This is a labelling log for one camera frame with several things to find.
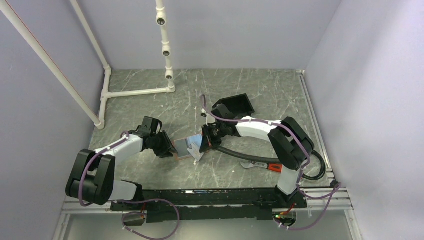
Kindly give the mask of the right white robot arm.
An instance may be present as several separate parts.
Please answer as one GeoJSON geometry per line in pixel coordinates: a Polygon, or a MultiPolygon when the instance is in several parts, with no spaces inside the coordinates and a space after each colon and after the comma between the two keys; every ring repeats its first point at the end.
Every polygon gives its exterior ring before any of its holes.
{"type": "Polygon", "coordinates": [[[266,121],[252,118],[254,109],[249,101],[219,100],[207,117],[215,119],[213,123],[202,126],[200,153],[217,150],[232,157],[255,163],[280,162],[281,173],[276,186],[275,200],[287,208],[295,201],[299,181],[302,176],[302,163],[310,158],[314,143],[292,118],[281,121],[266,121]],[[265,158],[235,152],[221,147],[226,136],[250,137],[270,142],[276,158],[265,158]]]}

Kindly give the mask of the grey credit card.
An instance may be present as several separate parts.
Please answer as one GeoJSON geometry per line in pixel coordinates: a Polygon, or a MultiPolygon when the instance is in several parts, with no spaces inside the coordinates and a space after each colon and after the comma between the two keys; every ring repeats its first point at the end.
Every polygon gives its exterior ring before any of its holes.
{"type": "Polygon", "coordinates": [[[187,151],[190,153],[190,155],[194,158],[194,165],[197,165],[197,163],[202,159],[203,153],[200,152],[200,148],[194,143],[190,143],[190,145],[187,148],[187,151]]]}
{"type": "Polygon", "coordinates": [[[174,147],[177,151],[177,157],[183,158],[185,156],[189,156],[190,153],[187,151],[188,141],[186,138],[178,139],[174,141],[174,147]]]}

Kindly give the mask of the brown leather card holder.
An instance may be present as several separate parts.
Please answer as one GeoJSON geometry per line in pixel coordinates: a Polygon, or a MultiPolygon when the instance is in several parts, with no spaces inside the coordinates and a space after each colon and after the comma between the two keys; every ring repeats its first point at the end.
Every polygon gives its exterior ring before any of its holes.
{"type": "Polygon", "coordinates": [[[204,153],[200,152],[203,136],[201,134],[192,135],[186,138],[181,138],[173,142],[177,153],[175,158],[183,160],[187,158],[194,158],[195,164],[198,163],[204,153]]]}

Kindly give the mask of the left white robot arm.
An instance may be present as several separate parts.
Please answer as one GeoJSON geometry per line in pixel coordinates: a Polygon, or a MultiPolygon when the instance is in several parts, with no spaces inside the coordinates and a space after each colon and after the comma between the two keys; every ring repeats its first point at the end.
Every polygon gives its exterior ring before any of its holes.
{"type": "Polygon", "coordinates": [[[95,150],[83,149],[75,159],[65,194],[77,199],[82,207],[102,206],[107,202],[124,203],[137,210],[144,203],[142,185],[116,180],[116,166],[145,150],[152,150],[158,158],[177,154],[163,123],[153,117],[144,117],[135,130],[124,131],[120,138],[95,150]]]}

